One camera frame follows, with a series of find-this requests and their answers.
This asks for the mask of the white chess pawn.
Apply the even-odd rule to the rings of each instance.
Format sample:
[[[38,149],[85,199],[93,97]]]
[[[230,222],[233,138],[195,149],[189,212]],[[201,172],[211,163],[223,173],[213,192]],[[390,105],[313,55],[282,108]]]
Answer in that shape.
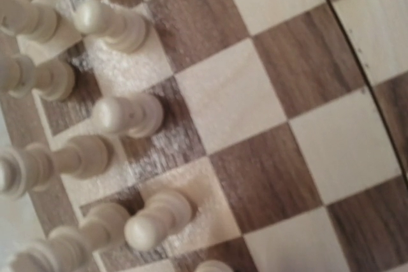
[[[162,190],[150,197],[143,209],[126,222],[124,237],[131,248],[148,251],[180,232],[192,217],[193,207],[183,194]]]
[[[130,54],[139,49],[149,33],[145,17],[133,10],[116,10],[99,0],[86,0],[73,14],[76,29],[95,36],[118,52]]]
[[[137,93],[131,97],[104,97],[92,109],[91,121],[104,134],[146,138],[161,127],[164,109],[152,94]]]

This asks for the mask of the wooden chess board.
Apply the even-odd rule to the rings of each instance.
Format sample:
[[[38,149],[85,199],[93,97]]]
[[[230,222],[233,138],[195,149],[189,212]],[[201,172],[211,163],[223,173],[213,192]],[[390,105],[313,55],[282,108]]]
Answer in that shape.
[[[74,28],[85,0],[28,1],[59,12],[57,34],[2,34],[1,53],[69,62],[77,84],[61,102],[3,94],[12,145],[96,134],[92,107],[110,96],[155,95],[164,120],[149,138],[106,137],[106,173],[30,192],[28,220],[4,198],[2,270],[37,271],[58,227],[103,203],[137,213],[163,189],[191,200],[191,223],[147,252],[96,252],[84,271],[407,270],[407,0],[99,0],[147,19],[133,54]]]

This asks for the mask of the white chess rook corner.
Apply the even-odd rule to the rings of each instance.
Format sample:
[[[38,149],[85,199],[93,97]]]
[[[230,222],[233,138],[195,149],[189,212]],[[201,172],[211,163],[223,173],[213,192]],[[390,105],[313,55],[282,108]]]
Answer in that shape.
[[[234,272],[234,270],[223,261],[207,260],[201,262],[194,272]]]

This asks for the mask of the white chess piece tall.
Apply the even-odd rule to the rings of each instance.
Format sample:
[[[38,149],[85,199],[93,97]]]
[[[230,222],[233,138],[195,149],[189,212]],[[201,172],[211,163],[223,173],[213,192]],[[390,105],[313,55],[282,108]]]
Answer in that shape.
[[[37,90],[47,101],[62,101],[75,86],[74,69],[66,62],[51,59],[35,64],[24,54],[1,56],[1,92],[16,98]]]

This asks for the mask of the white chess knight piece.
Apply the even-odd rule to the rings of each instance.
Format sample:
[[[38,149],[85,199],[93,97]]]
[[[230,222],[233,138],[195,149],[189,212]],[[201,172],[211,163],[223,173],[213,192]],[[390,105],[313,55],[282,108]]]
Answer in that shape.
[[[41,3],[1,0],[1,30],[9,36],[45,43],[54,36],[58,18],[53,7]]]

